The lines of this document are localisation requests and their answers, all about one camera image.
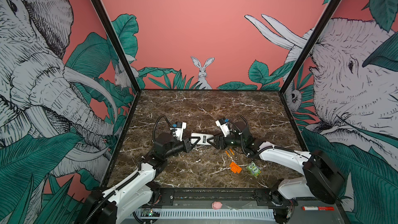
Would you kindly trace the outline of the white red remote control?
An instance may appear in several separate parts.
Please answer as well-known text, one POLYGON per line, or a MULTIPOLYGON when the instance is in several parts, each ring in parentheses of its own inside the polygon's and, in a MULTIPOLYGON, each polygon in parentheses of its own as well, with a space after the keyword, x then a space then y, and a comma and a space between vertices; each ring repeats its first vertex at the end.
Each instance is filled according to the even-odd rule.
POLYGON ((199 145, 210 146, 210 144, 207 143, 207 139, 212 138, 212 137, 214 137, 214 136, 211 135, 211 134, 203 134, 203 133, 200 133, 200 134, 202 135, 202 139, 201 139, 200 143, 197 144, 197 146, 199 146, 199 145))

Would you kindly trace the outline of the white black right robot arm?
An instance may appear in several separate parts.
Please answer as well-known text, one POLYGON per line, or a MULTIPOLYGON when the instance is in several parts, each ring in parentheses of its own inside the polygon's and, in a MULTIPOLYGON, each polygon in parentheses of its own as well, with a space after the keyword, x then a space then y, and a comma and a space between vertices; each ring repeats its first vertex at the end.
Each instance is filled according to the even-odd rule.
POLYGON ((334 204, 345 183, 345 176, 329 156, 321 150, 297 151, 255 139, 245 128, 232 129, 219 135, 203 134, 207 144, 216 149, 239 146, 251 160, 273 162, 302 175, 294 179, 282 179, 276 185, 277 195, 283 199, 316 198, 326 204, 334 204))

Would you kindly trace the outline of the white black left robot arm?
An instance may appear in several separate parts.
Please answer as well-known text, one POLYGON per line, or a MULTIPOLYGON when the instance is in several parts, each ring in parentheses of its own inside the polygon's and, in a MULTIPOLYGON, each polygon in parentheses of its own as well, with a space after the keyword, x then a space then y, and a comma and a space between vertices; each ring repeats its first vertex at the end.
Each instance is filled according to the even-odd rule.
POLYGON ((170 133, 160 134, 137 170, 117 185, 89 195, 75 223, 120 224, 139 207, 158 202, 160 190, 153 180, 165 169, 167 159, 180 152, 190 152, 202 138, 201 135, 192 136, 179 141, 170 133))

